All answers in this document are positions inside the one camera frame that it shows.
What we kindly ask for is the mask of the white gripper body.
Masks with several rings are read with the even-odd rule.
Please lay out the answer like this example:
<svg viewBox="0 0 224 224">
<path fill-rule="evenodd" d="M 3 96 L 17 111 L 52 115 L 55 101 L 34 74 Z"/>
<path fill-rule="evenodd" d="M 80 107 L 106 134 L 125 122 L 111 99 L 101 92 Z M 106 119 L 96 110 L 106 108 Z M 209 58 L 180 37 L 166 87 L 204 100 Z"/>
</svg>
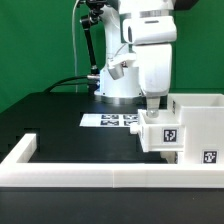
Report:
<svg viewBox="0 0 224 224">
<path fill-rule="evenodd" d="M 137 47 L 139 85 L 147 98 L 166 96 L 170 88 L 172 46 L 170 44 Z"/>
</svg>

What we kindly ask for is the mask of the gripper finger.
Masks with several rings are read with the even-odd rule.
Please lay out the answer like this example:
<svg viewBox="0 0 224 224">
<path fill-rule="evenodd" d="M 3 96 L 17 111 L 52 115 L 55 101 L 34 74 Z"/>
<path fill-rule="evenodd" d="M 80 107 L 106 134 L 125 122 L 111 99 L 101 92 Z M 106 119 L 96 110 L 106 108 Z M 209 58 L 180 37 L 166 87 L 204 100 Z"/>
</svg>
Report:
<svg viewBox="0 0 224 224">
<path fill-rule="evenodd" d="M 159 105 L 160 105 L 160 98 L 147 98 L 147 116 L 150 118 L 157 118 L 159 116 Z"/>
</svg>

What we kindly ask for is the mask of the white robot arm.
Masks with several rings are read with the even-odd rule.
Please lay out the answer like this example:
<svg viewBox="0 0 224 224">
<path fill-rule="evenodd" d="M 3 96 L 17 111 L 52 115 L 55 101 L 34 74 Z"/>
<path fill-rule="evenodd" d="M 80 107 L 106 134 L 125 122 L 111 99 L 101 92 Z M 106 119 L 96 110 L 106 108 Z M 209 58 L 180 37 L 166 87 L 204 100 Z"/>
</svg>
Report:
<svg viewBox="0 0 224 224">
<path fill-rule="evenodd" d="M 160 98 L 170 88 L 172 46 L 177 39 L 173 13 L 199 0 L 107 0 L 101 16 L 106 58 L 95 96 L 111 103 L 146 97 L 147 115 L 159 115 Z"/>
</svg>

